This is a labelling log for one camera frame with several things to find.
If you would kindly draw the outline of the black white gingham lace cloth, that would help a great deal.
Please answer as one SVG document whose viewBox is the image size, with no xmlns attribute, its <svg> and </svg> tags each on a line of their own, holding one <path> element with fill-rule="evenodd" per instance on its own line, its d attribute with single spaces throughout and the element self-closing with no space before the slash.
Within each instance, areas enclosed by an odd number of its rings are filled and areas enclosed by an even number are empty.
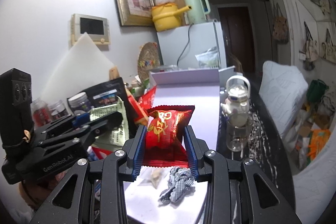
<svg viewBox="0 0 336 224">
<path fill-rule="evenodd" d="M 191 173 L 191 169 L 174 166 L 170 170 L 168 187 L 159 196 L 160 204 L 179 203 L 191 191 L 194 181 L 195 178 Z"/>
</svg>

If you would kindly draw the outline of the red snack packet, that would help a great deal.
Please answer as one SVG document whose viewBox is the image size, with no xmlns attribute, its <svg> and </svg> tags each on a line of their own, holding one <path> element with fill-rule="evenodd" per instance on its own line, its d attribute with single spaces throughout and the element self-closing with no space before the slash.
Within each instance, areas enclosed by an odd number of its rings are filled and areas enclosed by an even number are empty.
<svg viewBox="0 0 336 224">
<path fill-rule="evenodd" d="M 182 141 L 184 128 L 189 124 L 194 110 L 193 105 L 161 105 L 147 111 L 153 119 L 145 137 L 143 166 L 189 166 Z"/>
</svg>

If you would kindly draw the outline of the green printed bag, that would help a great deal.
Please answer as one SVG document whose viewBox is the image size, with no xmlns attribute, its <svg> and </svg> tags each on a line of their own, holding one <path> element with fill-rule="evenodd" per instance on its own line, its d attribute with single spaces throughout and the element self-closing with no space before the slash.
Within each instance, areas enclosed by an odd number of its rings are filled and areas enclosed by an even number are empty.
<svg viewBox="0 0 336 224">
<path fill-rule="evenodd" d="M 94 146 L 108 151 L 121 149 L 129 139 L 129 125 L 123 100 L 117 97 L 115 103 L 95 107 L 89 111 L 89 114 L 91 121 L 100 118 L 104 118 L 107 121 L 107 129 L 98 134 Z"/>
</svg>

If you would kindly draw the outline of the glass mug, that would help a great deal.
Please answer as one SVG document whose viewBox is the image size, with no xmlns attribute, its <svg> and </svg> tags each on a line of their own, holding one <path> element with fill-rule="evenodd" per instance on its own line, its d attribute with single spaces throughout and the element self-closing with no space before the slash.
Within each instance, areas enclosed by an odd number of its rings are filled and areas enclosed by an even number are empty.
<svg viewBox="0 0 336 224">
<path fill-rule="evenodd" d="M 230 115 L 226 123 L 226 145 L 233 152 L 242 151 L 247 145 L 252 131 L 253 119 L 250 115 L 247 119 Z"/>
</svg>

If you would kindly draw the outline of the near light blue chair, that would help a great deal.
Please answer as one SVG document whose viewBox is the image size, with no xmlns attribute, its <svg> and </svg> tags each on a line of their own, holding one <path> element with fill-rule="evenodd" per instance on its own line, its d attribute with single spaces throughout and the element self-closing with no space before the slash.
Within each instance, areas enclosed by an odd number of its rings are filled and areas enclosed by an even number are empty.
<svg viewBox="0 0 336 224">
<path fill-rule="evenodd" d="M 316 223 L 335 194 L 335 132 L 317 157 L 293 176 L 295 212 L 302 223 Z"/>
</svg>

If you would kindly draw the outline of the light blue chair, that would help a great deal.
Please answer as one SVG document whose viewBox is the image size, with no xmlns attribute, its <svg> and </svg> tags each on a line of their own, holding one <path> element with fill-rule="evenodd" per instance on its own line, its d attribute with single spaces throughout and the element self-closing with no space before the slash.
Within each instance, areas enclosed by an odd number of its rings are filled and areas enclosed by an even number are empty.
<svg viewBox="0 0 336 224">
<path fill-rule="evenodd" d="M 335 132 L 317 157 L 293 176 L 295 212 L 302 223 L 316 223 L 335 194 Z"/>
<path fill-rule="evenodd" d="M 308 89 L 302 73 L 295 66 L 265 61 L 259 95 L 281 138 L 292 127 Z"/>
</svg>

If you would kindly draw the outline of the white water bottle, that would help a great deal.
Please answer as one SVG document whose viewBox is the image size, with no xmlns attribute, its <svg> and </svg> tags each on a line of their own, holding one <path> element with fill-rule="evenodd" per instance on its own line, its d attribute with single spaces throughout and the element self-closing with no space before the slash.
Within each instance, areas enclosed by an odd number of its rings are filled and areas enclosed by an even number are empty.
<svg viewBox="0 0 336 224">
<path fill-rule="evenodd" d="M 231 76 L 226 82 L 226 94 L 224 103 L 221 103 L 223 115 L 233 126 L 244 127 L 248 120 L 251 96 L 249 80 L 240 75 Z"/>
</svg>

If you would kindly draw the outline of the woven round mat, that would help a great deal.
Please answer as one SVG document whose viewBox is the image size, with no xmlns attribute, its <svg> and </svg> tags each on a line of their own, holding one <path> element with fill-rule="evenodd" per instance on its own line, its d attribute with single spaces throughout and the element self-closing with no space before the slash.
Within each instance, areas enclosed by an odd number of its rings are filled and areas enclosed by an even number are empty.
<svg viewBox="0 0 336 224">
<path fill-rule="evenodd" d="M 147 42 L 140 47 L 137 72 L 141 82 L 149 78 L 149 71 L 161 65 L 158 53 L 158 44 L 156 42 Z"/>
</svg>

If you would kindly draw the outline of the lavender gift box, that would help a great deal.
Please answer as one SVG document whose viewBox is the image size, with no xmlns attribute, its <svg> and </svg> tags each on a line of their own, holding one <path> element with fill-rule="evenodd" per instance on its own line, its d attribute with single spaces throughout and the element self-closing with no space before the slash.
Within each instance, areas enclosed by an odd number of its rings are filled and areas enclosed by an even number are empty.
<svg viewBox="0 0 336 224">
<path fill-rule="evenodd" d="M 140 177 L 126 189 L 127 215 L 141 223 L 231 222 L 227 160 L 188 125 L 191 106 L 149 109 Z"/>
</svg>

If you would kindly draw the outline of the far light blue chair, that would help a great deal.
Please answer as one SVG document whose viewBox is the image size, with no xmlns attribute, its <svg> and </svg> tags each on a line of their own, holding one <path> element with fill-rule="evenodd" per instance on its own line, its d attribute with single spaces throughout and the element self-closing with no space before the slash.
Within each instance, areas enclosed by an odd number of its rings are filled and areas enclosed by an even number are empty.
<svg viewBox="0 0 336 224">
<path fill-rule="evenodd" d="M 281 138 L 292 127 L 308 89 L 302 73 L 295 66 L 265 61 L 259 95 Z"/>
</svg>

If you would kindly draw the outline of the yellow pot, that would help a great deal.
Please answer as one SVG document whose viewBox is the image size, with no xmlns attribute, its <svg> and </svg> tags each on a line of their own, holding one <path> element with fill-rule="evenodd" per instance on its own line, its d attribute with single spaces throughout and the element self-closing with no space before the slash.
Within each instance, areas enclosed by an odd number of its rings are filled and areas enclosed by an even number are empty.
<svg viewBox="0 0 336 224">
<path fill-rule="evenodd" d="M 176 3 L 166 3 L 154 6 L 151 9 L 151 16 L 157 32 L 167 31 L 182 26 L 180 14 L 190 11 L 191 6 L 178 8 Z"/>
</svg>

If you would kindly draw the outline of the white refrigerator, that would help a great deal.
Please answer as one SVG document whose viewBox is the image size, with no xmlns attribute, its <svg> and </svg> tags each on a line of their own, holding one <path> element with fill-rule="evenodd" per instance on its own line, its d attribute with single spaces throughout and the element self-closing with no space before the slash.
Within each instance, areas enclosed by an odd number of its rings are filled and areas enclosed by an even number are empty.
<svg viewBox="0 0 336 224">
<path fill-rule="evenodd" d="M 211 62 L 218 63 L 218 68 L 227 67 L 224 35 L 220 22 L 207 22 L 178 27 L 157 33 L 159 50 L 163 65 L 177 65 L 181 69 L 199 68 L 201 62 L 197 56 L 214 48 L 217 58 Z"/>
</svg>

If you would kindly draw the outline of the green electric kettle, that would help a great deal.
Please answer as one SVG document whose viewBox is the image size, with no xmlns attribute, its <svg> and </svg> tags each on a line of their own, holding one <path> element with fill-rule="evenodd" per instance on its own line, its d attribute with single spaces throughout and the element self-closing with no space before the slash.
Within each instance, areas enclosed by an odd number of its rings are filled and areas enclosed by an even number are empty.
<svg viewBox="0 0 336 224">
<path fill-rule="evenodd" d="M 211 12 L 209 0 L 185 0 L 185 4 L 191 7 L 187 12 L 189 24 L 207 22 L 207 15 Z"/>
</svg>

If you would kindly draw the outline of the dark wooden door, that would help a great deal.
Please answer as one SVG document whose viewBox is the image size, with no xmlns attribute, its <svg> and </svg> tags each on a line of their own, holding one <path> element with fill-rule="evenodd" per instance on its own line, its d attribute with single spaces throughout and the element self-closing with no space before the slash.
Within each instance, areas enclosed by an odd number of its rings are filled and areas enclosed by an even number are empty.
<svg viewBox="0 0 336 224">
<path fill-rule="evenodd" d="M 227 64 L 240 73 L 254 73 L 255 45 L 247 6 L 218 8 Z"/>
</svg>

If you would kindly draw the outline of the wall intercom panel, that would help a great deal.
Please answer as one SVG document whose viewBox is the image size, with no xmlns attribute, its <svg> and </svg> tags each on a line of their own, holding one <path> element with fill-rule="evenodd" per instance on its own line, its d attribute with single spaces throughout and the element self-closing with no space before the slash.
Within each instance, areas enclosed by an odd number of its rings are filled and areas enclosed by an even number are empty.
<svg viewBox="0 0 336 224">
<path fill-rule="evenodd" d="M 71 45 L 75 45 L 84 33 L 87 33 L 96 45 L 110 44 L 107 18 L 73 14 L 71 18 Z"/>
</svg>

